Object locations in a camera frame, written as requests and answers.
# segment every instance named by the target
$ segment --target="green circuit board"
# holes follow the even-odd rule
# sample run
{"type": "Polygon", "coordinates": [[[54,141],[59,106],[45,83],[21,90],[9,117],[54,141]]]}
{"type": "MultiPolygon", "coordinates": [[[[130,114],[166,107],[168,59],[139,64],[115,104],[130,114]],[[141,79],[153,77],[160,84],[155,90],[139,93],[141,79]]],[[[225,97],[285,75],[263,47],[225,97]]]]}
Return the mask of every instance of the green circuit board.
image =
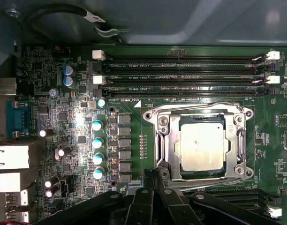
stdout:
{"type": "MultiPolygon", "coordinates": [[[[63,209],[92,198],[108,190],[117,190],[126,193],[130,187],[140,187],[143,184],[143,169],[155,166],[154,135],[151,124],[143,120],[143,113],[153,107],[162,104],[176,103],[210,103],[210,102],[238,102],[252,109],[255,113],[253,119],[247,122],[247,165],[255,172],[254,177],[238,183],[215,188],[260,188],[272,195],[281,195],[283,209],[282,224],[287,225],[287,47],[275,48],[280,51],[278,60],[279,69],[273,72],[281,76],[280,84],[270,85],[270,93],[263,96],[233,96],[236,86],[228,88],[225,96],[213,97],[117,97],[106,99],[106,105],[99,107],[92,83],[90,64],[93,62],[92,50],[102,49],[111,56],[167,56],[171,51],[185,51],[191,56],[251,56],[259,53],[267,53],[269,47],[199,47],[199,46],[72,46],[65,47],[68,54],[55,56],[53,51],[44,46],[27,46],[23,51],[22,61],[26,62],[28,76],[20,78],[30,84],[34,84],[34,97],[30,99],[31,130],[30,137],[37,138],[41,127],[49,127],[55,130],[57,135],[46,138],[46,160],[40,164],[40,181],[38,182],[39,219],[48,216],[48,206],[51,201],[62,200],[63,209]],[[64,66],[70,65],[76,70],[74,80],[76,85],[68,88],[63,85],[64,66]],[[50,97],[49,90],[57,89],[58,96],[50,97]],[[90,159],[97,150],[92,148],[92,140],[100,137],[104,144],[98,149],[105,156],[109,154],[109,123],[110,118],[119,115],[127,115],[130,123],[124,126],[130,127],[130,150],[132,164],[130,183],[112,183],[110,181],[110,161],[104,161],[100,166],[105,170],[105,176],[101,180],[93,178],[94,167],[90,159]],[[103,127],[99,131],[93,131],[92,122],[100,120],[103,127]],[[72,152],[69,157],[61,160],[55,159],[57,146],[70,145],[72,152]],[[55,194],[53,199],[45,199],[43,182],[52,175],[73,175],[74,191],[68,197],[55,194]]],[[[129,82],[135,79],[127,76],[129,82]]],[[[120,87],[117,90],[140,93],[141,88],[120,87]]],[[[170,91],[170,88],[151,87],[157,91],[170,91]]],[[[254,87],[246,87],[244,90],[253,90],[254,87]]],[[[221,90],[221,87],[213,87],[213,90],[221,90]]]]}

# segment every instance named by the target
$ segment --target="black capacitor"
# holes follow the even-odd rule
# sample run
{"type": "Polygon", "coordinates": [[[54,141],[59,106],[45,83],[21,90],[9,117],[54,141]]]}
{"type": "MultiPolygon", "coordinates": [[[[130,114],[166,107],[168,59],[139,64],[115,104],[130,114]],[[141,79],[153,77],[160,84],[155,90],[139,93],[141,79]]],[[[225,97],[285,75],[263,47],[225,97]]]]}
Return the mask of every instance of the black capacitor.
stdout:
{"type": "Polygon", "coordinates": [[[57,182],[59,182],[58,177],[52,176],[50,179],[48,179],[48,180],[45,182],[45,187],[46,187],[46,188],[51,188],[51,187],[52,187],[54,184],[56,184],[57,182]]]}
{"type": "Polygon", "coordinates": [[[53,129],[45,129],[39,132],[39,136],[41,137],[48,137],[48,136],[53,136],[53,135],[54,135],[53,129]]]}
{"type": "Polygon", "coordinates": [[[54,194],[59,190],[59,186],[57,184],[54,184],[49,190],[45,192],[45,196],[48,198],[51,198],[54,196],[54,194]]]}

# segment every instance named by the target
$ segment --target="white capacitor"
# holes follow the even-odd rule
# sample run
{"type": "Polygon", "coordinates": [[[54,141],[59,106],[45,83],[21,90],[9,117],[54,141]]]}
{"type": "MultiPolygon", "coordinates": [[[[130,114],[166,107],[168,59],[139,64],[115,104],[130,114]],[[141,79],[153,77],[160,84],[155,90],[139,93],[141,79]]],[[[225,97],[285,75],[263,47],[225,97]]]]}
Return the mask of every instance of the white capacitor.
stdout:
{"type": "Polygon", "coordinates": [[[104,155],[102,153],[96,153],[92,161],[95,165],[100,165],[103,162],[104,155]]]}
{"type": "Polygon", "coordinates": [[[102,147],[103,143],[104,143],[103,139],[100,137],[97,137],[92,141],[92,146],[94,149],[98,149],[102,147]]]}
{"type": "Polygon", "coordinates": [[[63,79],[63,84],[65,86],[67,86],[68,88],[73,88],[76,85],[76,81],[73,78],[71,78],[70,76],[66,76],[63,79]]]}
{"type": "Polygon", "coordinates": [[[58,90],[55,88],[50,89],[49,90],[49,96],[54,97],[54,98],[57,97],[58,96],[58,90]]]}
{"type": "Polygon", "coordinates": [[[65,76],[75,76],[76,74],[75,70],[71,66],[64,66],[62,71],[65,76]]]}
{"type": "Polygon", "coordinates": [[[100,120],[93,121],[91,127],[94,131],[98,131],[103,127],[103,122],[100,120]]]}
{"type": "Polygon", "coordinates": [[[104,99],[99,99],[97,104],[100,108],[103,108],[106,105],[106,102],[104,99]]]}
{"type": "Polygon", "coordinates": [[[105,171],[105,170],[104,170],[103,167],[98,166],[98,167],[95,169],[95,171],[93,172],[93,178],[94,178],[94,179],[97,179],[97,180],[101,179],[101,178],[103,177],[104,171],[105,171]]]}

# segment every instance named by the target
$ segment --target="motherboard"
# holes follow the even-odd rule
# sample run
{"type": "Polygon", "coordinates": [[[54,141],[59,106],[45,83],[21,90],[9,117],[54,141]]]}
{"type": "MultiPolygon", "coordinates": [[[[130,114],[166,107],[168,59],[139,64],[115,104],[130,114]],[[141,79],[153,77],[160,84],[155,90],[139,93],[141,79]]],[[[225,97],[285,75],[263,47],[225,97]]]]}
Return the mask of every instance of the motherboard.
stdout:
{"type": "Polygon", "coordinates": [[[45,142],[31,222],[157,167],[287,225],[287,47],[25,46],[16,79],[7,138],[45,142]]]}

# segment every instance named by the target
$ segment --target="capacitor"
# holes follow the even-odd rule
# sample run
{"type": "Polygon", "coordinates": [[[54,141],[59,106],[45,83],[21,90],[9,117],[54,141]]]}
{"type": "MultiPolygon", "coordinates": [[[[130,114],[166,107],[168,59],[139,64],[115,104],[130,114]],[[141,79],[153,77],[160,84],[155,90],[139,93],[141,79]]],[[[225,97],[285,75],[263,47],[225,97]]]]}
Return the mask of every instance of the capacitor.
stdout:
{"type": "Polygon", "coordinates": [[[98,131],[103,127],[103,122],[100,120],[96,120],[92,123],[91,127],[94,131],[98,131]]]}
{"type": "Polygon", "coordinates": [[[48,179],[48,180],[45,182],[45,187],[46,187],[46,188],[50,188],[51,186],[53,186],[53,185],[56,184],[57,182],[59,182],[58,177],[52,176],[50,179],[48,179]]]}
{"type": "Polygon", "coordinates": [[[76,81],[70,77],[70,76],[66,76],[64,79],[63,79],[63,84],[65,86],[67,86],[68,88],[73,88],[75,87],[76,85],[76,81]]]}
{"type": "Polygon", "coordinates": [[[53,197],[53,195],[59,190],[59,186],[57,184],[54,184],[50,190],[47,190],[45,192],[45,196],[48,197],[48,198],[51,198],[53,197]]]}
{"type": "Polygon", "coordinates": [[[92,141],[92,146],[93,148],[98,149],[102,147],[103,143],[104,143],[103,139],[100,137],[97,137],[92,141]]]}
{"type": "Polygon", "coordinates": [[[96,153],[92,159],[95,165],[100,165],[103,162],[104,155],[102,153],[96,153]]]}
{"type": "Polygon", "coordinates": [[[106,105],[106,102],[104,99],[99,99],[97,104],[100,108],[103,108],[106,105]]]}
{"type": "Polygon", "coordinates": [[[45,130],[41,130],[39,132],[39,136],[41,136],[41,137],[48,137],[48,136],[52,136],[52,135],[54,135],[53,129],[45,129],[45,130]]]}
{"type": "Polygon", "coordinates": [[[62,71],[63,71],[63,74],[64,74],[65,76],[71,76],[71,77],[73,77],[73,76],[75,76],[75,74],[76,74],[74,68],[72,68],[71,66],[64,66],[64,67],[62,68],[62,71]]]}
{"type": "Polygon", "coordinates": [[[93,178],[97,180],[101,179],[103,177],[104,172],[105,172],[104,168],[101,166],[98,166],[93,172],[93,178]]]}
{"type": "Polygon", "coordinates": [[[49,96],[54,97],[54,98],[57,97],[58,96],[58,90],[55,88],[50,89],[49,90],[49,96]]]}
{"type": "Polygon", "coordinates": [[[26,71],[17,69],[17,70],[16,70],[16,76],[18,76],[18,77],[28,76],[28,73],[27,73],[26,71]]]}
{"type": "Polygon", "coordinates": [[[72,151],[71,147],[65,146],[64,148],[58,150],[58,155],[60,157],[62,157],[64,155],[67,155],[67,154],[71,153],[71,151],[72,151]]]}

